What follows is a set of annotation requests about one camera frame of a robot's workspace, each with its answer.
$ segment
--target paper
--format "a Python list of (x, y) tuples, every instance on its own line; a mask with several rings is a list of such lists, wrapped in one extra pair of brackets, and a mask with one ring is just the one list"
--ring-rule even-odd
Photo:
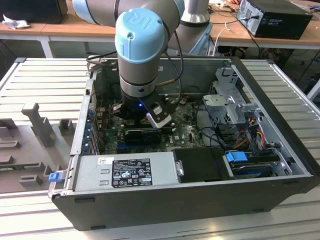
[(28, 22), (25, 20), (13, 20), (6, 17), (5, 15), (3, 15), (3, 19), (4, 20), (2, 21), (2, 23), (13, 30), (30, 27), (30, 25), (28, 25)]
[(227, 6), (226, 1), (222, 1), (222, 0), (209, 0), (209, 4), (216, 4), (219, 7), (225, 7)]

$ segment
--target table leg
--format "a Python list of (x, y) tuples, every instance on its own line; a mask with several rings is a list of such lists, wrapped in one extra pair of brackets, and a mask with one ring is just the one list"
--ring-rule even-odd
[(89, 47), (89, 42), (84, 41), (83, 43), (84, 43), (85, 53), (86, 54), (91, 54), (90, 47)]
[(48, 36), (39, 36), (38, 41), (41, 43), (46, 58), (55, 58), (50, 48), (50, 39)]
[(311, 101), (313, 101), (319, 93), (320, 93), (320, 79), (316, 83), (316, 85), (311, 89), (311, 91), (308, 93), (307, 97)]

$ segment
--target motherboard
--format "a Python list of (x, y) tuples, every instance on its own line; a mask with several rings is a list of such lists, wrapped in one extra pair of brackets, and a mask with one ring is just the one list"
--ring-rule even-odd
[(101, 112), (104, 154), (170, 152), (203, 147), (203, 139), (195, 125), (198, 103), (182, 98), (171, 116), (172, 121), (161, 129), (153, 129), (147, 118), (137, 126), (133, 120), (114, 116), (113, 102), (108, 102)]

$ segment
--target aluminum profile table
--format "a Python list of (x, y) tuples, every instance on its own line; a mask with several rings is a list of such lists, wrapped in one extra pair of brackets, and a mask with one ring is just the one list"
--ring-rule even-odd
[(26, 103), (38, 103), (50, 124), (61, 119), (76, 123), (89, 77), (81, 58), (18, 58), (0, 82), (0, 119), (30, 125), (21, 113)]
[[(27, 59), (27, 61), (46, 63), (45, 59)], [(58, 61), (68, 62), (71, 60), (59, 59)], [(79, 66), (86, 64), (84, 60), (79, 60), (79, 62), (74, 60), (73, 62)], [(317, 154), (320, 147), (320, 135), (317, 135), (320, 130), (319, 110), (276, 65), (256, 60), (243, 61), (243, 63), (309, 151), (320, 162), (319, 154)], [(45, 65), (40, 65), (39, 62), (37, 64), (39, 65), (37, 65), (36, 72), (39, 72), (39, 68), (45, 68)], [(72, 224), (48, 198), (47, 191), (4, 194), (0, 195), (0, 223), (0, 237), (10, 240), (17, 238), (32, 240), (43, 240), (44, 238), (77, 240), (164, 238), (166, 240), (317, 240), (320, 238), (320, 187), (314, 188), (307, 194), (291, 196), (271, 212), (87, 232), (80, 232), (73, 228)]]
[[(320, 163), (320, 110), (276, 64), (268, 63), (266, 60), (242, 62), (295, 134)], [(246, 88), (244, 92), (251, 102), (254, 102)]]

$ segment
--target yellow wire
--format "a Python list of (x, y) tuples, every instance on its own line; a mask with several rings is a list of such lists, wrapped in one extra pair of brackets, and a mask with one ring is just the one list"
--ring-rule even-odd
[(237, 149), (239, 147), (241, 147), (242, 145), (244, 145), (245, 143), (248, 142), (248, 138), (246, 138), (245, 140), (243, 140), (242, 142), (240, 142), (237, 146), (234, 147), (234, 149)]
[(263, 145), (264, 137), (263, 137), (262, 133), (259, 132), (259, 131), (257, 131), (256, 133), (260, 135), (260, 137), (261, 137), (261, 146), (264, 148), (264, 147), (265, 147), (265, 146)]

